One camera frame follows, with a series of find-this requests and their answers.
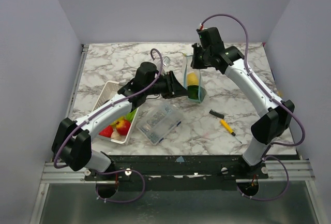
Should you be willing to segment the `green leafy vegetable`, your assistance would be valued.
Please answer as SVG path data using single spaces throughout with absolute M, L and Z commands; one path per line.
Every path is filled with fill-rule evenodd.
M 188 98 L 202 102 L 206 96 L 206 90 L 198 85 L 190 85 L 187 87 Z

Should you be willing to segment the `clear zip top bag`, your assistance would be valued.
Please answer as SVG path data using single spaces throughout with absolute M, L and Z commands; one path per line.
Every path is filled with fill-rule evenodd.
M 193 69 L 193 56 L 183 53 L 182 60 L 183 86 L 188 92 L 188 99 L 195 103 L 202 103 L 207 95 L 202 75 L 199 69 Z

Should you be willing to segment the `yellow lemon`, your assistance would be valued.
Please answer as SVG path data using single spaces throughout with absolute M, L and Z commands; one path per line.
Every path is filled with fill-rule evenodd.
M 187 84 L 187 86 L 198 86 L 199 85 L 198 76 L 194 72 L 187 74 L 186 75 L 186 84 Z

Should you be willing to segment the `red yellow apple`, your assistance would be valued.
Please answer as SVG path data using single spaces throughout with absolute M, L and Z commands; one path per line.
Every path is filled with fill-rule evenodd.
M 129 132 L 130 127 L 131 127 L 131 122 L 128 120 L 120 120 L 116 122 L 116 131 L 121 136 L 126 136 Z

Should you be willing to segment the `red strawberry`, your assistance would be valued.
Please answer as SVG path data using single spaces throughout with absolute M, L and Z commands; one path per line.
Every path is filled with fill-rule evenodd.
M 106 137 L 106 138 L 111 138 L 111 135 L 113 133 L 113 127 L 112 126 L 107 126 L 104 130 L 102 130 L 99 135 L 100 136 L 103 136 L 103 137 Z

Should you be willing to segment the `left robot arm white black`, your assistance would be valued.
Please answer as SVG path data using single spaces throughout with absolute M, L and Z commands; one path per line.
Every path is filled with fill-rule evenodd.
M 143 62 L 136 74 L 122 86 L 108 102 L 75 121 L 63 119 L 58 127 L 53 145 L 54 167 L 59 160 L 73 171 L 87 168 L 97 171 L 103 180 L 114 176 L 111 158 L 92 149 L 92 141 L 99 133 L 122 116 L 145 103 L 147 96 L 159 94 L 164 99 L 187 96 L 187 90 L 179 83 L 172 71 L 162 75 L 151 62 Z

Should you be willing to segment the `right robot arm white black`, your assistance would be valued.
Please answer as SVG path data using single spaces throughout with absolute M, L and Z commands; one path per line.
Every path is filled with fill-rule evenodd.
M 197 31 L 200 42 L 193 44 L 193 69 L 215 68 L 234 82 L 253 104 L 259 120 L 251 126 L 252 140 L 242 155 L 238 173 L 250 178 L 257 172 L 270 143 L 288 129 L 292 119 L 288 111 L 294 111 L 294 103 L 283 101 L 274 94 L 244 64 L 243 53 L 235 46 L 226 48 L 218 28 Z

